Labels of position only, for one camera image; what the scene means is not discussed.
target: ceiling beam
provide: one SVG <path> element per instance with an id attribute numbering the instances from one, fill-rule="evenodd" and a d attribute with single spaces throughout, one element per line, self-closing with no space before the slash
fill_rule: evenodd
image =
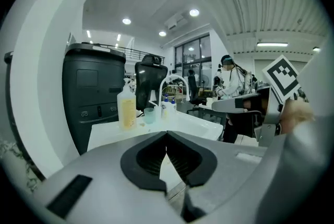
<path id="1" fill-rule="evenodd" d="M 307 41 L 323 41 L 325 37 L 316 34 L 293 32 L 293 31 L 260 31 L 260 32 L 249 32 L 241 34 L 233 34 L 228 36 L 230 42 L 243 39 L 273 39 L 273 38 L 285 38 L 285 39 L 300 39 Z"/>

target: black plastic bin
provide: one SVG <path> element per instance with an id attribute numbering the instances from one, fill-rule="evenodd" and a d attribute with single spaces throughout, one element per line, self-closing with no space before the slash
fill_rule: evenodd
<path id="1" fill-rule="evenodd" d="M 72 44 L 63 64 L 67 124 L 80 155 L 92 125 L 118 121 L 117 94 L 124 86 L 125 54 L 91 44 Z"/>

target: white sink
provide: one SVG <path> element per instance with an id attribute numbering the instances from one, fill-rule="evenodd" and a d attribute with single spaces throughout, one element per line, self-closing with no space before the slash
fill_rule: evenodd
<path id="1" fill-rule="evenodd" d="M 181 112 L 177 112 L 173 120 L 161 120 L 150 125 L 144 123 L 143 117 L 139 117 L 137 127 L 131 131 L 121 130 L 119 122 L 98 124 L 92 126 L 87 151 L 135 136 L 167 130 L 217 140 L 223 131 L 223 126 Z M 167 155 L 161 165 L 160 179 L 166 182 L 167 191 L 182 181 Z"/>

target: faucet spout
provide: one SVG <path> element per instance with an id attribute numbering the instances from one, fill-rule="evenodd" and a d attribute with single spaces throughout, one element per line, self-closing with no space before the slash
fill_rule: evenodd
<path id="1" fill-rule="evenodd" d="M 160 84 L 160 90 L 159 90 L 159 107 L 161 106 L 161 93 L 162 93 L 162 86 L 163 84 L 167 81 L 167 79 L 169 78 L 172 78 L 172 77 L 176 77 L 176 78 L 179 78 L 181 79 L 184 84 L 186 85 L 186 89 L 187 89 L 187 95 L 186 95 L 186 101 L 189 101 L 190 100 L 190 96 L 189 96 L 189 85 L 188 83 L 186 82 L 186 80 L 182 77 L 182 76 L 179 76 L 179 75 L 176 75 L 176 74 L 172 74 L 170 76 L 166 76 L 165 79 L 161 82 Z"/>

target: bottle label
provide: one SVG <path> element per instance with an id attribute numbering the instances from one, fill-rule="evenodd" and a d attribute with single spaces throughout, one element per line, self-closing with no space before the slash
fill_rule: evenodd
<path id="1" fill-rule="evenodd" d="M 123 126 L 132 128 L 136 123 L 136 99 L 124 99 L 121 102 Z"/>

